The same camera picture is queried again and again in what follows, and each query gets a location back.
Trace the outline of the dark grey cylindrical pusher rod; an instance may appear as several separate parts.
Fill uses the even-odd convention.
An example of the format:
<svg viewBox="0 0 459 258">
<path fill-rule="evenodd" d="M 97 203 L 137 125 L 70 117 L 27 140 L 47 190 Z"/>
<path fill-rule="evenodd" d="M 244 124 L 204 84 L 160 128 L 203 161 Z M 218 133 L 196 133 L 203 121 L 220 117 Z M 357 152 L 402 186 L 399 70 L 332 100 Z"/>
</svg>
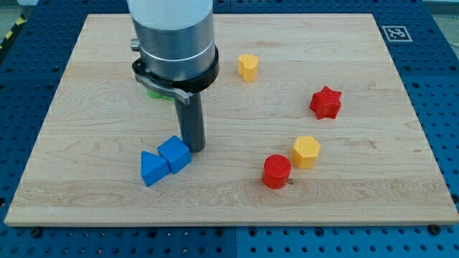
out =
<svg viewBox="0 0 459 258">
<path fill-rule="evenodd" d="M 206 145 L 202 101 L 199 93 L 189 98 L 189 104 L 177 100 L 175 102 L 177 118 L 182 141 L 191 153 L 204 150 Z"/>
</svg>

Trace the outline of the black flange mount with bracket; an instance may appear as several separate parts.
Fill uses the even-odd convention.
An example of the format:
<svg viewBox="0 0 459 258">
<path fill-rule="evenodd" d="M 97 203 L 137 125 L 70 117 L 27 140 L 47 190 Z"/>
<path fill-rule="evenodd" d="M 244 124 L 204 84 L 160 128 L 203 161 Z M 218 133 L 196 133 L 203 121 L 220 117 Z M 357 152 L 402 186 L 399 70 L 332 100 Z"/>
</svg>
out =
<svg viewBox="0 0 459 258">
<path fill-rule="evenodd" d="M 210 68 L 203 74 L 189 80 L 174 81 L 161 78 L 150 72 L 141 58 L 132 64 L 132 69 L 136 81 L 147 90 L 189 105 L 191 97 L 210 87 L 216 80 L 219 73 L 219 50 L 214 47 L 214 59 Z"/>
</svg>

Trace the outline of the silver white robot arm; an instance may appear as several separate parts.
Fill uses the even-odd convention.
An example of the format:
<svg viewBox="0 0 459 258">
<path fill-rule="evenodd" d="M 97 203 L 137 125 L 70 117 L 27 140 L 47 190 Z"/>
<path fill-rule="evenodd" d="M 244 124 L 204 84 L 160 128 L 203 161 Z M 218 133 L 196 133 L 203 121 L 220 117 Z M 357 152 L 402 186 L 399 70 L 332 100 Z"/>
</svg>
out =
<svg viewBox="0 0 459 258">
<path fill-rule="evenodd" d="M 216 80 L 212 0 L 128 0 L 140 57 L 132 64 L 137 82 L 174 99 L 182 140 L 192 153 L 206 145 L 201 92 Z"/>
</svg>

